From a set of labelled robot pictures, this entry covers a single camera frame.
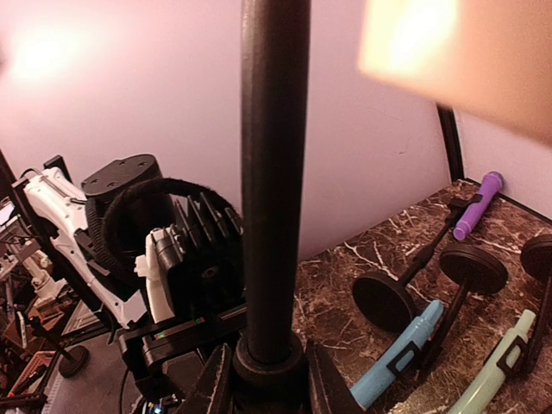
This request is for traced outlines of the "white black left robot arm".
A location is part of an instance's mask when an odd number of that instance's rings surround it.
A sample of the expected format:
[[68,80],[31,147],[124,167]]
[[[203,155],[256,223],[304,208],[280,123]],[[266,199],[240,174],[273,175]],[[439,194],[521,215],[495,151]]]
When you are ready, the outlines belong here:
[[164,177],[151,154],[114,160],[81,185],[58,156],[14,190],[60,276],[122,330],[136,378],[182,354],[207,358],[245,327],[242,220],[214,190]]

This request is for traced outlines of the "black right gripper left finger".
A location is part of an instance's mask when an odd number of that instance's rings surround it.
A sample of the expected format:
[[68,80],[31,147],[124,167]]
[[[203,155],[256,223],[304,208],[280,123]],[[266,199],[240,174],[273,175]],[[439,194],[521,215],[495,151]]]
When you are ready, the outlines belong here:
[[233,353],[229,345],[215,348],[207,360],[191,393],[175,411],[183,414],[222,414],[230,413],[232,394],[230,380]]

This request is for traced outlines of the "black stand for beige microphone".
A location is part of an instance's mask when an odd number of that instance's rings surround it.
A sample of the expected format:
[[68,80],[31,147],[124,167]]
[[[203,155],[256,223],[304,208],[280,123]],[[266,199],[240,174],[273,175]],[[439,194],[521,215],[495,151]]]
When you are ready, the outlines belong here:
[[248,413],[294,413],[304,357],[292,331],[304,170],[311,5],[241,13],[241,193],[247,330],[235,354]]

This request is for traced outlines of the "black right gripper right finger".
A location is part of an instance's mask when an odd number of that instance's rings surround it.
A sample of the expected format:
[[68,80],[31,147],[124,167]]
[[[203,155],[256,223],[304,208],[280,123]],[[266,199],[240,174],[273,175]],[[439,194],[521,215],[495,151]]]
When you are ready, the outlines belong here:
[[305,413],[363,413],[326,348],[312,340],[306,343],[308,393]]

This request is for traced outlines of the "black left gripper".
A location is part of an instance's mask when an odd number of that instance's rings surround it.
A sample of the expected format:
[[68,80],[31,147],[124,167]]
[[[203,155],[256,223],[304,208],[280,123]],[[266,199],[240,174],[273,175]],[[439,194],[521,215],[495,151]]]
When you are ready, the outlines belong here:
[[241,218],[206,193],[175,207],[185,250],[176,276],[179,314],[154,323],[143,336],[150,372],[173,357],[223,342],[246,324]]

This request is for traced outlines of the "beige toy microphone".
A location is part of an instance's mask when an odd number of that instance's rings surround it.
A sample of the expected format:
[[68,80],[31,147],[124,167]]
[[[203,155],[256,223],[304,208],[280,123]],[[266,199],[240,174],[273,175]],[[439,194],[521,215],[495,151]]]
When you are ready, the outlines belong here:
[[551,142],[549,1],[369,1],[359,68]]

